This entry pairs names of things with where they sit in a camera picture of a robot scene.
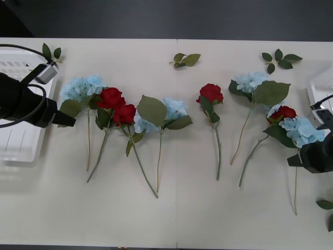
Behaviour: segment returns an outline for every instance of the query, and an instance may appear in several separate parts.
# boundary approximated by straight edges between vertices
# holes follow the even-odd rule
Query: light blue hydrangea
[[[305,144],[322,142],[325,138],[324,131],[316,130],[308,118],[285,118],[279,125],[287,130],[287,137],[291,138],[299,148]]]
[[[100,94],[106,85],[102,82],[100,75],[89,76],[87,78],[73,77],[69,84],[65,85],[60,96],[64,100],[75,100],[82,102],[93,94]]]
[[[266,106],[266,105],[264,105],[264,109],[265,109],[265,112],[266,112],[266,114],[267,114],[267,118],[268,117],[270,117],[272,114],[274,114],[275,112],[277,112],[280,108],[281,108],[281,106],[282,106],[282,104],[284,104],[285,103],[285,101],[282,101],[282,102],[280,102],[279,104],[276,104],[276,105],[274,105],[273,107],[271,107],[271,106]]]
[[[168,114],[166,115],[166,119],[178,119],[182,116],[187,115],[185,109],[187,108],[183,101],[175,101],[171,98],[164,98],[163,103],[168,108]]]
[[[159,130],[154,124],[142,118],[138,112],[135,113],[134,122],[134,130],[136,133],[142,133],[143,130],[146,130],[146,133],[152,130]]]
[[[245,93],[252,93],[264,81],[268,80],[268,76],[261,72],[251,72],[235,76],[237,82],[237,90],[242,90]]]

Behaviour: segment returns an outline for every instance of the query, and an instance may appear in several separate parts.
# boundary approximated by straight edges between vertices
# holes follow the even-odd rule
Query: red rose
[[[116,126],[119,126],[119,121],[121,124],[131,124],[134,122],[136,108],[133,104],[124,105],[114,110],[113,121]]]
[[[217,100],[218,103],[223,101],[221,88],[211,83],[208,83],[206,86],[201,88],[200,95],[206,97],[211,103],[215,100]]]
[[[295,110],[292,108],[289,108],[287,106],[281,106],[279,110],[271,115],[271,118],[274,120],[277,120],[280,116],[282,116],[281,121],[283,121],[285,118],[295,118],[297,116]]]
[[[99,95],[102,101],[97,103],[98,107],[116,109],[125,105],[125,98],[121,97],[121,94],[115,87],[104,89]]]

